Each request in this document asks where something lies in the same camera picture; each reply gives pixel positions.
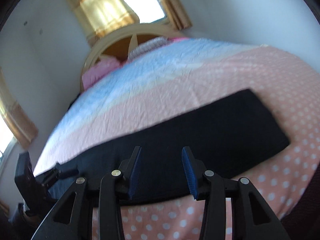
gold curtain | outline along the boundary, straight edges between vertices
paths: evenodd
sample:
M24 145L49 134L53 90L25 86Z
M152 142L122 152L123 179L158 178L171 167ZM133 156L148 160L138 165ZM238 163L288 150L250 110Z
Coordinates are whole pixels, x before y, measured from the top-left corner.
M124 0L67 0L81 23L91 46L106 34L139 23L137 14Z
M0 114L17 141L28 149L32 140L38 135L38 129L26 116L21 106L10 94L0 68Z
M174 29L182 30L192 27L192 23L180 0L158 0Z
M0 200L0 208L2 209L4 215L6 217L9 217L9 206L5 203L3 203L1 200Z

brown headboard panel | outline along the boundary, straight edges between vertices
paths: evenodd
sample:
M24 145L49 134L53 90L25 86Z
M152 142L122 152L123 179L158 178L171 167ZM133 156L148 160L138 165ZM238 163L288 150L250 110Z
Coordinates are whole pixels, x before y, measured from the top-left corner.
M115 56L124 61L128 58L129 52L139 44L159 36L167 38L184 37L182 33L173 30L171 27L159 24L132 24L111 32L92 47L82 68L81 77L100 58ZM81 92L83 92L82 79L80 83Z

bed sheet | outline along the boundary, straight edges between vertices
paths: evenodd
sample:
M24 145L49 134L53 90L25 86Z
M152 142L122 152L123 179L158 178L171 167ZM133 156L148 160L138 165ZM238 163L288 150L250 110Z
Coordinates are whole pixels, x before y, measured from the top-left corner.
M248 177L282 218L299 201L319 164L320 75L298 57L270 46L191 39L149 52L77 100L49 138L34 173L248 87L292 143L238 177ZM203 202L189 196L122 207L126 239L198 239L203 208ZM96 220L93 225L95 239ZM226 238L231 234L227 201Z

headboard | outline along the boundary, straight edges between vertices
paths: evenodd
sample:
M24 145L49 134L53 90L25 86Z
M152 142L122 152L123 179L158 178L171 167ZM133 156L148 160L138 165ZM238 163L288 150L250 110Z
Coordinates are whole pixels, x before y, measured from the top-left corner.
M81 71L81 77L101 58L114 56L119 60L124 61L127 59L128 54L139 44L159 36L164 36L167 38L184 37L182 33L173 30L167 25L154 23L132 24L111 32L97 41L97 43L92 47L91 52L84 62L84 67ZM81 92L83 92L84 88L81 77L80 89Z

silver screw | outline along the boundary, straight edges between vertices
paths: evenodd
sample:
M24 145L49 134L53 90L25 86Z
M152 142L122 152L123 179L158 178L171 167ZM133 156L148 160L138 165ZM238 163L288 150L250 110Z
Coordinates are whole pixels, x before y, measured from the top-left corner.
M212 177L214 175L214 172L213 171L210 171L210 170L207 170L204 172L204 174L208 177Z
M240 182L246 185L246 184L249 184L250 181L247 178L241 178Z
M119 176L120 174L121 174L121 171L119 171L119 170L114 170L111 172L111 175L115 176L115 177Z
M84 182L85 182L85 178L82 178L82 177L76 180L76 184L83 184Z

